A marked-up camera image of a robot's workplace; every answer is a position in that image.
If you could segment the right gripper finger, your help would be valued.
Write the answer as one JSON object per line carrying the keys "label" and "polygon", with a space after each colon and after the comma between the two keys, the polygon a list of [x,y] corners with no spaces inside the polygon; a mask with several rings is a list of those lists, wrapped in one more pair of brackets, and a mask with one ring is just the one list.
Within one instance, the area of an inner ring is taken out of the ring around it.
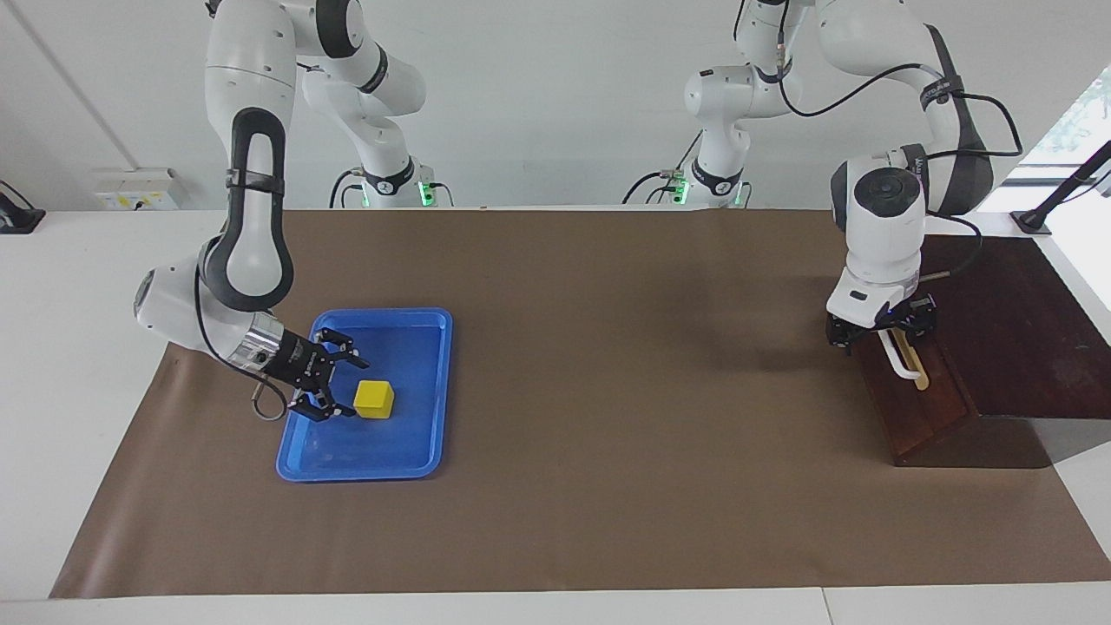
{"label": "right gripper finger", "polygon": [[358,369],[369,367],[368,361],[358,355],[354,340],[332,327],[323,327],[314,333],[312,364],[316,371],[334,367],[337,363],[354,365]]}
{"label": "right gripper finger", "polygon": [[296,389],[291,411],[321,423],[333,417],[356,417],[356,409],[338,403],[330,389]]}

